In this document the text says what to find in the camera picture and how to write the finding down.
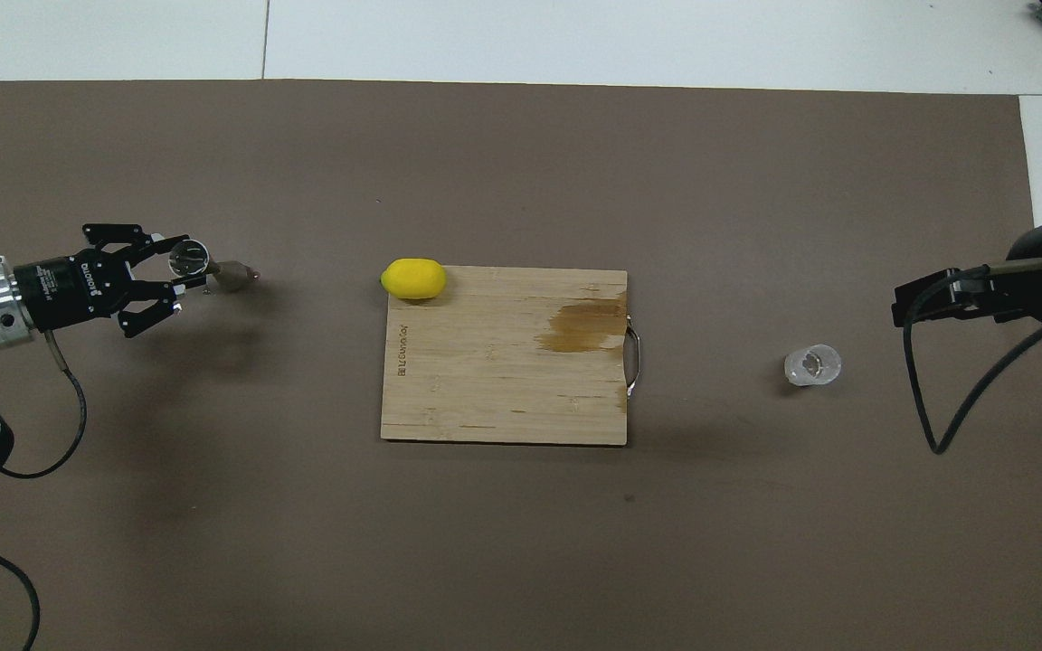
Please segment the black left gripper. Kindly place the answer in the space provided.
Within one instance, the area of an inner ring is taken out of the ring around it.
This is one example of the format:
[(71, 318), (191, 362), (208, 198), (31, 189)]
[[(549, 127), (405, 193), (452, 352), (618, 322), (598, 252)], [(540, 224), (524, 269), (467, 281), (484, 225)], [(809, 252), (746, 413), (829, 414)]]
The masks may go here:
[(33, 329), (117, 315), (121, 333), (134, 339), (173, 316), (182, 291), (205, 284), (206, 277), (134, 280), (137, 265), (168, 254), (179, 236), (148, 234), (129, 223), (86, 223), (82, 233), (90, 248), (13, 268), (13, 285)]

